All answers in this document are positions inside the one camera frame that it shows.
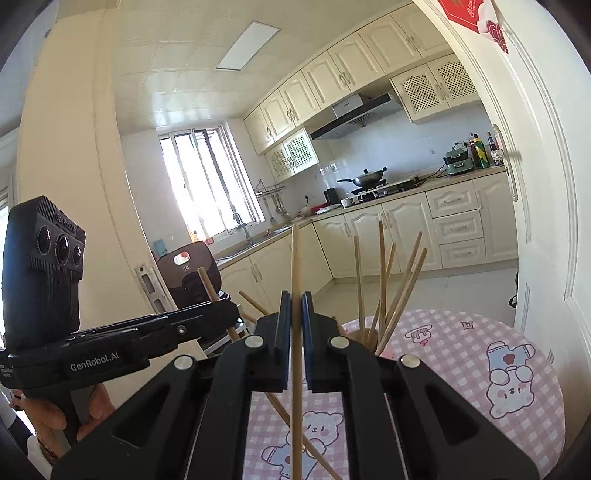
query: camera lens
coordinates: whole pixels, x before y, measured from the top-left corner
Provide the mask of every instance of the camera lens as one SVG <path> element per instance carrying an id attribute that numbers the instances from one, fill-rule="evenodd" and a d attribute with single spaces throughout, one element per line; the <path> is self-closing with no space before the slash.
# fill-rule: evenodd
<path id="1" fill-rule="evenodd" d="M 57 261 L 64 264 L 68 261 L 70 254 L 70 242 L 65 235 L 60 235 L 56 243 L 56 257 Z"/>
<path id="2" fill-rule="evenodd" d="M 74 262 L 75 266 L 80 265 L 80 260 L 82 259 L 82 250 L 80 247 L 76 245 L 74 247 L 74 251 L 72 252 L 72 261 Z"/>
<path id="3" fill-rule="evenodd" d="M 51 247 L 51 232 L 46 226 L 42 226 L 41 230 L 39 230 L 39 236 L 37 237 L 37 247 L 43 255 L 49 252 Z"/>

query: faucet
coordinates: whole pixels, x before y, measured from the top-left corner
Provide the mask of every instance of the faucet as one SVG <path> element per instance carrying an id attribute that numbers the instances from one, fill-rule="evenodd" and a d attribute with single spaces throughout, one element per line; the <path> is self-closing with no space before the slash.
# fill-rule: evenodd
<path id="1" fill-rule="evenodd" d="M 255 242 L 252 239 L 251 234 L 248 232 L 248 229 L 246 228 L 246 224 L 242 221 L 242 217 L 240 216 L 240 213 L 235 212 L 232 215 L 232 218 L 234 220 L 236 220 L 236 223 L 238 224 L 238 225 L 236 225 L 236 230 L 243 229 L 244 235 L 246 236 L 246 243 L 250 246 L 253 246 L 255 244 Z"/>

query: tile ceiling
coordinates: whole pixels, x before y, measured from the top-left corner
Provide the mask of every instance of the tile ceiling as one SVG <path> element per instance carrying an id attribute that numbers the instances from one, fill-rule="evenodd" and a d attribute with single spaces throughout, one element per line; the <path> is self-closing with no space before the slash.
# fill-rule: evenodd
<path id="1" fill-rule="evenodd" d="M 408 0 L 120 0 L 113 74 L 122 135 L 244 116 L 302 62 Z M 214 68 L 251 21 L 276 34 L 240 72 Z"/>

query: lattice cabinet door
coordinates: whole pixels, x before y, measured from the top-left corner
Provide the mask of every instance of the lattice cabinet door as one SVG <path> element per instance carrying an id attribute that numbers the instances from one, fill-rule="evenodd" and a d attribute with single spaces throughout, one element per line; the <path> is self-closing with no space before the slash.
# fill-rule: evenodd
<path id="1" fill-rule="evenodd" d="M 285 142 L 269 150 L 265 154 L 265 158 L 269 162 L 271 172 L 277 182 L 288 179 L 296 174 L 291 159 L 285 149 Z"/>
<path id="2" fill-rule="evenodd" d="M 312 140 L 305 129 L 289 137 L 283 144 L 291 158 L 295 173 L 318 163 L 318 156 L 312 146 Z"/>
<path id="3" fill-rule="evenodd" d="M 449 106 L 464 105 L 480 100 L 468 72 L 455 55 L 430 61 L 427 65 L 429 65 Z"/>
<path id="4" fill-rule="evenodd" d="M 449 108 L 443 92 L 427 65 L 390 79 L 411 122 Z"/>

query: white door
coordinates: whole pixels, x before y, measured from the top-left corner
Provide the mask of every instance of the white door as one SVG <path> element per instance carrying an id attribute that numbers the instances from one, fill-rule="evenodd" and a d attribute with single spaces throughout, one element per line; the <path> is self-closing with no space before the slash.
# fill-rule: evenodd
<path id="1" fill-rule="evenodd" d="M 410 38 L 390 15 L 359 30 L 359 35 L 374 54 L 384 73 L 401 70 L 422 59 Z"/>
<path id="2" fill-rule="evenodd" d="M 319 222 L 314 228 L 324 256 L 328 260 L 333 278 L 355 276 L 355 250 L 353 236 L 344 215 L 339 215 Z"/>
<path id="3" fill-rule="evenodd" d="M 517 258 L 517 227 L 507 175 L 474 179 L 486 245 L 486 262 Z"/>
<path id="4" fill-rule="evenodd" d="M 320 112 L 318 102 L 301 70 L 281 85 L 279 91 L 296 126 Z"/>
<path id="5" fill-rule="evenodd" d="M 306 129 L 303 128 L 295 135 L 292 135 L 283 144 L 289 155 L 294 174 L 318 163 L 318 156 L 316 156 L 312 140 L 308 136 Z"/>
<path id="6" fill-rule="evenodd" d="M 285 149 L 285 145 L 280 143 L 276 147 L 270 149 L 265 158 L 271 167 L 271 173 L 277 182 L 286 180 L 295 175 L 293 164 L 289 153 Z"/>
<path id="7" fill-rule="evenodd" d="M 295 126 L 279 90 L 275 90 L 261 103 L 261 111 L 275 140 L 279 140 Z"/>
<path id="8" fill-rule="evenodd" d="M 290 240 L 291 237 L 281 238 L 249 257 L 269 298 L 272 312 L 279 311 L 281 292 L 291 291 Z"/>
<path id="9" fill-rule="evenodd" d="M 252 146 L 255 147 L 257 154 L 262 153 L 275 141 L 260 107 L 256 107 L 253 113 L 244 119 L 244 126 L 251 137 Z"/>
<path id="10" fill-rule="evenodd" d="M 245 313 L 256 319 L 262 316 L 261 312 L 240 296 L 241 290 L 266 309 L 271 309 L 271 303 L 261 287 L 261 280 L 248 258 L 221 269 L 220 274 L 222 290 L 230 294 L 234 303 L 242 305 Z"/>
<path id="11" fill-rule="evenodd" d="M 392 236 L 388 222 L 385 219 L 381 205 L 345 213 L 345 219 L 353 236 L 359 237 L 361 246 L 361 271 L 363 275 L 380 275 L 379 262 L 379 221 L 384 223 L 384 244 L 386 259 L 392 247 Z M 392 265 L 392 273 L 400 273 L 400 267 L 396 261 Z"/>
<path id="12" fill-rule="evenodd" d="M 332 281 L 332 274 L 314 225 L 300 230 L 301 281 L 304 291 L 317 293 Z"/>
<path id="13" fill-rule="evenodd" d="M 430 61 L 428 66 L 449 106 L 480 100 L 468 72 L 455 55 Z"/>
<path id="14" fill-rule="evenodd" d="M 418 193 L 392 200 L 383 203 L 382 208 L 391 227 L 392 240 L 396 242 L 396 252 L 401 268 L 406 268 L 419 231 L 423 232 L 423 237 L 417 258 L 423 248 L 428 249 L 423 270 L 441 268 L 441 253 L 425 194 Z"/>
<path id="15" fill-rule="evenodd" d="M 415 4 L 399 8 L 391 15 L 423 57 L 435 56 L 451 50 L 435 25 Z"/>
<path id="16" fill-rule="evenodd" d="M 433 218 L 478 210 L 476 191 L 471 181 L 463 181 L 440 189 L 429 190 L 427 200 Z"/>
<path id="17" fill-rule="evenodd" d="M 382 67 L 358 33 L 330 47 L 329 54 L 352 92 L 384 76 Z"/>
<path id="18" fill-rule="evenodd" d="M 351 93 L 335 61 L 325 51 L 301 70 L 312 89 L 320 109 L 324 109 Z"/>
<path id="19" fill-rule="evenodd" d="M 443 92 L 426 65 L 421 65 L 390 79 L 411 122 L 447 110 Z"/>

